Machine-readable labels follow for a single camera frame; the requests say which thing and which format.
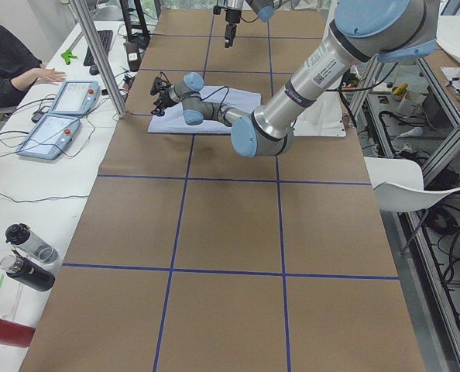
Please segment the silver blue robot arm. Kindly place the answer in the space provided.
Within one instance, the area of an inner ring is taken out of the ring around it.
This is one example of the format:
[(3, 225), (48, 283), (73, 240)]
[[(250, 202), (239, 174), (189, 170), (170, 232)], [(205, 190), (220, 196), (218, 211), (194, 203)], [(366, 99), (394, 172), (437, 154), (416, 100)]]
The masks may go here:
[(213, 14), (219, 15), (222, 10), (225, 11), (225, 48), (233, 46), (237, 25), (240, 23), (242, 18), (243, 5), (247, 4), (251, 10), (256, 14), (256, 18), (262, 22), (268, 22), (276, 10), (283, 7), (284, 5), (291, 3), (292, 5), (298, 5), (300, 1), (291, 0), (224, 0), (217, 1), (213, 7)]
[(431, 54), (438, 14), (436, 1), (340, 1), (326, 38), (266, 105), (245, 113), (206, 102), (200, 94), (202, 76), (190, 72), (176, 84), (155, 79), (152, 114), (162, 116), (167, 108), (181, 105), (189, 126), (213, 120), (230, 128), (232, 146), (242, 157), (285, 153), (293, 142), (292, 122), (352, 65), (372, 57), (386, 63)]

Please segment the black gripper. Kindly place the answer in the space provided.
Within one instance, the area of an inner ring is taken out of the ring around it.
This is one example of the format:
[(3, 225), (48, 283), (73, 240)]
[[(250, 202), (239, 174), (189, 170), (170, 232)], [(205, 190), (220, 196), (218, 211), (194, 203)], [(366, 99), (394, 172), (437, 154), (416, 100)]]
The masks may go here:
[(225, 48), (230, 48), (234, 43), (236, 25), (241, 21), (241, 9), (227, 7), (225, 9), (225, 21), (228, 23), (225, 26)]
[(168, 91), (161, 92), (158, 99), (156, 100), (156, 108), (151, 111), (154, 116), (165, 116), (165, 110), (167, 108), (174, 107), (176, 102), (170, 97)]

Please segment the person's hand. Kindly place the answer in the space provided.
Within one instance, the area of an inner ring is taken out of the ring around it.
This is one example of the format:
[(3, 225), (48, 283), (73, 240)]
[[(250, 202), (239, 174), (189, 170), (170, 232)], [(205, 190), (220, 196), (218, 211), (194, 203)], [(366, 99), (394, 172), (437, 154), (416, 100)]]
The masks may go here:
[(42, 79), (48, 82), (61, 82), (66, 80), (66, 73), (48, 68), (34, 68), (33, 74), (36, 79)]

